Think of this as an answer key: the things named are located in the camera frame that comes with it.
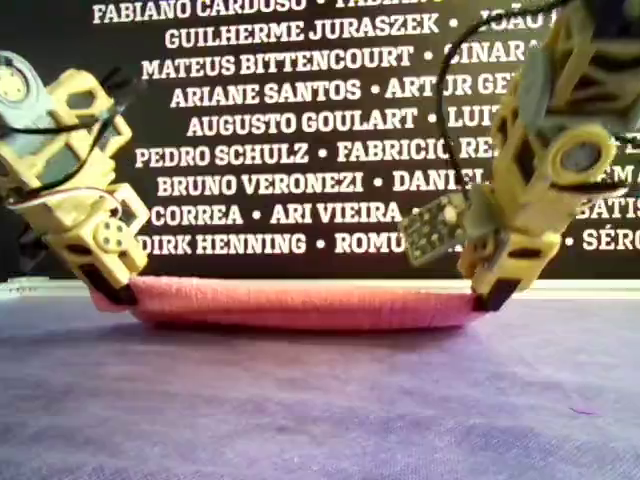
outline cable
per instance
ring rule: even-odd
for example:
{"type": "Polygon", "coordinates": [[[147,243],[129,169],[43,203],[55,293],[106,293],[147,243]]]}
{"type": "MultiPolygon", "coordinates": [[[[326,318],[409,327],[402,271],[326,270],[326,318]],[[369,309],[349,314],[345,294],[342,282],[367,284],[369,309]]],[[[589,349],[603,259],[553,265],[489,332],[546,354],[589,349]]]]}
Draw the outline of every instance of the cable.
{"type": "Polygon", "coordinates": [[[2,125],[0,126],[0,132],[9,134],[22,134],[22,135],[59,135],[62,133],[70,133],[77,130],[90,130],[94,128],[96,125],[100,124],[96,134],[94,135],[93,141],[85,155],[84,159],[78,163],[76,168],[74,168],[71,172],[60,178],[59,180],[55,180],[53,182],[45,183],[40,185],[39,187],[32,188],[25,192],[21,193],[21,200],[30,201],[32,199],[40,198],[39,195],[43,192],[48,192],[55,188],[58,188],[65,183],[73,180],[79,173],[82,168],[84,168],[87,160],[90,158],[91,154],[95,150],[95,148],[99,145],[100,141],[104,138],[104,136],[108,133],[109,128],[113,126],[115,119],[118,115],[120,115],[124,109],[131,103],[134,99],[135,95],[140,92],[144,87],[146,87],[146,83],[133,80],[130,78],[125,78],[121,80],[114,81],[117,78],[118,74],[122,71],[120,67],[114,67],[100,80],[101,87],[106,91],[107,95],[114,98],[114,104],[107,111],[104,112],[103,115],[99,116],[95,120],[89,122],[79,122],[73,125],[62,125],[59,127],[53,128],[18,128],[13,127],[11,125],[2,125]],[[132,91],[130,91],[127,95],[118,96],[118,92],[125,90],[129,87],[134,87],[132,91]]]}
{"type": "Polygon", "coordinates": [[[30,200],[20,202],[8,201],[4,206],[9,210],[19,211],[24,210],[25,208],[35,207],[36,205],[42,205],[52,200],[62,200],[64,198],[75,197],[77,195],[97,195],[102,198],[108,198],[114,203],[117,210],[115,217],[120,218],[122,216],[122,204],[120,201],[111,193],[94,187],[78,187],[67,190],[56,190],[55,192],[45,193],[30,200]]]}
{"type": "Polygon", "coordinates": [[[469,200],[469,193],[466,189],[467,181],[462,175],[462,169],[460,167],[458,157],[455,153],[453,140],[449,136],[449,129],[447,127],[447,118],[444,105],[444,84],[445,80],[447,79],[447,74],[449,73],[449,70],[453,65],[454,57],[457,55],[460,47],[462,47],[462,44],[470,38],[474,37],[483,27],[486,27],[495,22],[500,22],[502,20],[509,20],[511,18],[550,13],[553,10],[569,5],[573,1],[575,0],[554,0],[546,5],[523,8],[520,10],[510,10],[507,12],[491,15],[469,26],[458,37],[458,39],[451,44],[449,50],[447,50],[445,57],[440,65],[440,71],[438,72],[438,76],[436,78],[436,123],[440,137],[444,140],[445,152],[448,156],[448,164],[453,168],[455,172],[456,183],[458,184],[458,187],[461,188],[462,194],[464,195],[466,200],[469,200]]]}

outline printed name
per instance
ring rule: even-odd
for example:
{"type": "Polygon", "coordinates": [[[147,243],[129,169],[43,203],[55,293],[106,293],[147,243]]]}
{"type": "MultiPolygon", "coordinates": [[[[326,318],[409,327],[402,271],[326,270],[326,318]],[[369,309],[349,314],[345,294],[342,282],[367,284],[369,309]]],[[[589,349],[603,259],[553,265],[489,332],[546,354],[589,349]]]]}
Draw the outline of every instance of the printed name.
{"type": "Polygon", "coordinates": [[[411,66],[414,47],[376,46],[143,60],[144,80],[411,66]]]}

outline pink cloth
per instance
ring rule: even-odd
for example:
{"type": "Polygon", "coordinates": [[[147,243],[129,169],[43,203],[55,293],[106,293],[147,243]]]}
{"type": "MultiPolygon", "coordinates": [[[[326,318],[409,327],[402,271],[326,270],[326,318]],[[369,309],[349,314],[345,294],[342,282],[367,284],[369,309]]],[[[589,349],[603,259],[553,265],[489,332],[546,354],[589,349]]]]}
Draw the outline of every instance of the pink cloth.
{"type": "MultiPolygon", "coordinates": [[[[483,314],[471,294],[391,287],[263,286],[249,281],[137,277],[131,313],[151,324],[225,324],[298,330],[397,330],[462,326],[483,314]]],[[[101,311],[127,310],[92,294],[101,311]]]]}

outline gray plastic part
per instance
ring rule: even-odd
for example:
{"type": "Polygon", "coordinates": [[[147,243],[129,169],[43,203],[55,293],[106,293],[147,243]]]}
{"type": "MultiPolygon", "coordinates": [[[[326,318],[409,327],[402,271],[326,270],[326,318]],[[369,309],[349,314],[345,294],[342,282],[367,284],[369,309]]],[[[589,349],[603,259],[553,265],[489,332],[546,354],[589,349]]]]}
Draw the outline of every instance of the gray plastic part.
{"type": "Polygon", "coordinates": [[[560,163],[565,170],[583,173],[595,167],[601,156],[600,145],[587,142],[579,143],[564,152],[560,163]]]}
{"type": "Polygon", "coordinates": [[[462,220],[468,238],[481,238],[501,228],[500,217],[494,204],[481,185],[471,187],[469,204],[470,208],[462,220]]]}
{"type": "Polygon", "coordinates": [[[529,51],[518,87],[518,117],[530,129],[537,129],[547,114],[553,88],[551,60],[545,50],[529,51]]]}
{"type": "MultiPolygon", "coordinates": [[[[0,118],[6,125],[16,128],[55,127],[49,112],[53,108],[53,99],[47,92],[42,79],[24,58],[13,52],[0,51],[0,61],[8,60],[27,83],[27,95],[19,102],[11,102],[0,97],[0,118]]],[[[35,153],[48,140],[40,135],[11,135],[6,142],[18,155],[35,153]]]]}

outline black wire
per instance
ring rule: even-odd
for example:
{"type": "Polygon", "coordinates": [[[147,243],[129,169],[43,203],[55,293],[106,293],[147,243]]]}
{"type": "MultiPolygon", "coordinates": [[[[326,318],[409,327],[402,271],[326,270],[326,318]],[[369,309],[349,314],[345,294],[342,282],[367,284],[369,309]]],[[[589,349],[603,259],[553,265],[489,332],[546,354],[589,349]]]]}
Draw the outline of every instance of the black wire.
{"type": "Polygon", "coordinates": [[[465,199],[469,199],[469,193],[466,189],[467,182],[464,178],[464,175],[462,175],[462,169],[460,167],[458,157],[455,153],[453,140],[449,135],[449,129],[447,127],[447,115],[444,105],[445,80],[447,79],[447,74],[449,73],[449,70],[453,65],[452,62],[454,57],[457,55],[460,47],[462,47],[462,44],[470,38],[474,37],[483,27],[486,27],[495,22],[500,22],[502,20],[509,20],[511,18],[549,13],[553,10],[556,10],[557,8],[569,5],[573,1],[575,0],[554,0],[553,2],[550,2],[546,5],[523,8],[520,10],[509,10],[507,12],[491,15],[465,29],[465,31],[458,37],[458,39],[451,44],[449,50],[447,50],[445,57],[442,60],[440,71],[438,72],[438,76],[436,78],[436,122],[440,137],[444,140],[444,148],[448,156],[448,164],[453,168],[455,172],[456,183],[458,184],[458,187],[462,189],[462,194],[464,195],[465,199]]]}
{"type": "Polygon", "coordinates": [[[20,192],[20,201],[30,200],[38,195],[47,192],[49,190],[53,190],[54,188],[60,187],[65,183],[73,180],[84,168],[87,163],[87,160],[95,150],[95,148],[99,145],[100,141],[104,138],[104,136],[108,133],[109,128],[115,122],[116,117],[122,113],[122,111],[126,108],[126,106],[133,100],[133,97],[136,93],[140,91],[140,88],[134,89],[134,91],[130,92],[129,95],[118,97],[118,92],[125,90],[129,87],[144,87],[145,84],[142,82],[137,82],[131,78],[125,78],[122,80],[114,81],[114,79],[121,72],[120,67],[112,68],[101,80],[100,85],[105,90],[107,95],[114,98],[114,104],[110,111],[106,116],[96,118],[95,120],[91,120],[88,122],[79,122],[73,125],[61,125],[58,127],[52,128],[17,128],[12,127],[10,125],[4,125],[5,133],[16,133],[23,135],[58,135],[61,133],[70,133],[77,130],[89,130],[94,128],[96,125],[100,124],[91,146],[87,151],[85,158],[78,163],[76,168],[74,168],[71,172],[64,175],[62,178],[45,183],[40,185],[39,187],[32,188],[27,191],[20,192]]]}

